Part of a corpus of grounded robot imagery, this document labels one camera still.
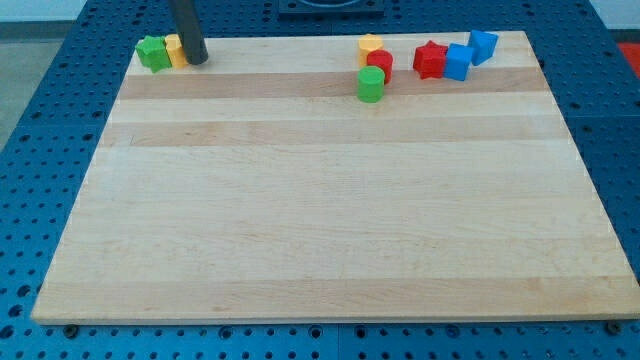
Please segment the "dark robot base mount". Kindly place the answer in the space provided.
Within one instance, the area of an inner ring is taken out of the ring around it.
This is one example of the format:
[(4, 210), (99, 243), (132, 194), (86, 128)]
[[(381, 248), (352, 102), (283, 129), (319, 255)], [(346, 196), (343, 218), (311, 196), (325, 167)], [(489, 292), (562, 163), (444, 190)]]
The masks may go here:
[(277, 0), (280, 18), (303, 16), (382, 15), (384, 0)]

